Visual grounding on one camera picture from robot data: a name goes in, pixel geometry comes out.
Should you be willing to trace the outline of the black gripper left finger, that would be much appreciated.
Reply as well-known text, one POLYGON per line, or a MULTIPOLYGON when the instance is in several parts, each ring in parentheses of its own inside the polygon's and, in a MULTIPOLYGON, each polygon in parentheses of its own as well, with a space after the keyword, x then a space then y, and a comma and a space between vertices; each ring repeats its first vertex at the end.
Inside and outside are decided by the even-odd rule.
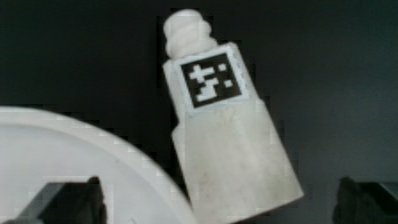
POLYGON ((49 182, 19 215, 16 224, 106 224, 101 182, 49 182))

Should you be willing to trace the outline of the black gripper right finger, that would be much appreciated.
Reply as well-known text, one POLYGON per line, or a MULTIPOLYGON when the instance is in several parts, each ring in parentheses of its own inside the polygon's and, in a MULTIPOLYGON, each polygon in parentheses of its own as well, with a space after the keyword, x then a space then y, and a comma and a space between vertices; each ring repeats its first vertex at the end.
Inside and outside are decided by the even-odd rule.
POLYGON ((398 224, 398 182, 339 180, 332 224, 398 224))

